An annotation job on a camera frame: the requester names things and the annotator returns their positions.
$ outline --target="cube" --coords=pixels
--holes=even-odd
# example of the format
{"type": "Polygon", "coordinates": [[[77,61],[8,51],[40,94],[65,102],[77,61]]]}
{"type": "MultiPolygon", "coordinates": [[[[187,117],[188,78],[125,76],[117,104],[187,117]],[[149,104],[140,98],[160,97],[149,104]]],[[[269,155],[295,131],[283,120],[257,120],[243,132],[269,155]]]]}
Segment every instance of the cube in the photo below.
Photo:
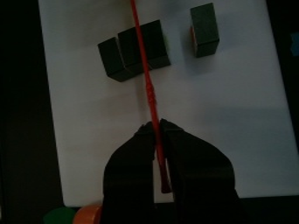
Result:
{"type": "Polygon", "coordinates": [[[220,42],[212,3],[191,8],[191,36],[195,57],[212,55],[220,42]]]}
{"type": "Polygon", "coordinates": [[[125,81],[130,79],[134,75],[125,68],[117,47],[117,39],[110,38],[101,42],[97,44],[97,49],[106,71],[106,76],[116,81],[125,81]]]}
{"type": "MultiPolygon", "coordinates": [[[[144,38],[144,50],[149,68],[154,69],[170,65],[164,45],[164,34],[160,20],[142,24],[140,29],[144,38]]],[[[136,28],[133,27],[121,31],[117,34],[117,37],[125,67],[133,74],[140,74],[144,69],[137,44],[136,28]]]]}

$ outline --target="green object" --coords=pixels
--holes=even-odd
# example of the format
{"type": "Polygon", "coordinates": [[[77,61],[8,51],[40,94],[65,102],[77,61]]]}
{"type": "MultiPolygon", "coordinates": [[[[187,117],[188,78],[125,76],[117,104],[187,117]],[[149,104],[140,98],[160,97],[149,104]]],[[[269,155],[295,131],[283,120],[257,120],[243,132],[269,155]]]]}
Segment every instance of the green object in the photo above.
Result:
{"type": "Polygon", "coordinates": [[[68,207],[60,207],[49,211],[42,217],[42,224],[72,224],[76,211],[68,207]]]}
{"type": "Polygon", "coordinates": [[[116,81],[125,81],[134,75],[125,69],[120,50],[117,47],[117,39],[110,38],[97,44],[97,49],[106,71],[106,76],[116,81]]]}
{"type": "Polygon", "coordinates": [[[219,28],[213,4],[207,3],[191,8],[191,35],[195,48],[195,57],[212,55],[220,42],[219,28]]]}
{"type": "MultiPolygon", "coordinates": [[[[152,69],[170,65],[168,59],[164,34],[160,20],[154,20],[148,24],[140,26],[144,38],[144,50],[146,56],[146,63],[152,69]]],[[[136,28],[121,31],[117,34],[121,54],[124,58],[125,67],[133,74],[140,74],[142,69],[142,61],[140,49],[137,44],[136,28]]]]}
{"type": "Polygon", "coordinates": [[[152,69],[170,65],[160,20],[141,25],[146,62],[152,69]]]}

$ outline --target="red stick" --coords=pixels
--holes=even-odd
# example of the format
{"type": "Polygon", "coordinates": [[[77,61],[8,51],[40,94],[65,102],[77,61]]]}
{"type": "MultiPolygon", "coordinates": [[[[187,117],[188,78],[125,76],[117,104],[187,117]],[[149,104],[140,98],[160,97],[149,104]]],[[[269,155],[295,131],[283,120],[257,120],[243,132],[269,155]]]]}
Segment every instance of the red stick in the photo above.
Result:
{"type": "Polygon", "coordinates": [[[154,148],[156,148],[156,156],[157,156],[157,163],[158,163],[160,176],[161,176],[161,192],[169,193],[172,190],[169,187],[169,181],[166,176],[162,139],[161,139],[160,125],[158,125],[158,117],[157,117],[156,106],[154,106],[156,104],[154,87],[153,87],[153,83],[152,83],[149,72],[148,72],[145,46],[144,46],[142,34],[141,34],[140,24],[137,19],[134,0],[130,0],[130,7],[132,7],[132,12],[134,17],[134,30],[136,30],[137,43],[138,43],[142,67],[144,67],[145,94],[146,94],[146,100],[148,100],[148,106],[150,109],[150,117],[152,117],[152,124],[153,124],[154,148]]]}

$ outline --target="white surface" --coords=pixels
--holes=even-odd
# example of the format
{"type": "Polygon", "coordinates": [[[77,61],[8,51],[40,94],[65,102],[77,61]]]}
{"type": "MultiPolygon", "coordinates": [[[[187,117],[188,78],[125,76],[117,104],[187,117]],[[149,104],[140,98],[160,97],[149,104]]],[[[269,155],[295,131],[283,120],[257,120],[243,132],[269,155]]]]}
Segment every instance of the white surface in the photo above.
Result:
{"type": "MultiPolygon", "coordinates": [[[[114,149],[149,121],[142,76],[118,83],[97,43],[133,26],[129,1],[40,0],[50,105],[66,206],[102,199],[114,149]]],[[[299,193],[299,161],[267,5],[261,0],[137,1],[141,24],[161,20],[172,65],[150,72],[158,115],[228,156],[240,197],[299,193]],[[195,59],[189,8],[213,2],[215,55],[195,59]]],[[[154,201],[158,193],[154,168],[154,201]]]]}

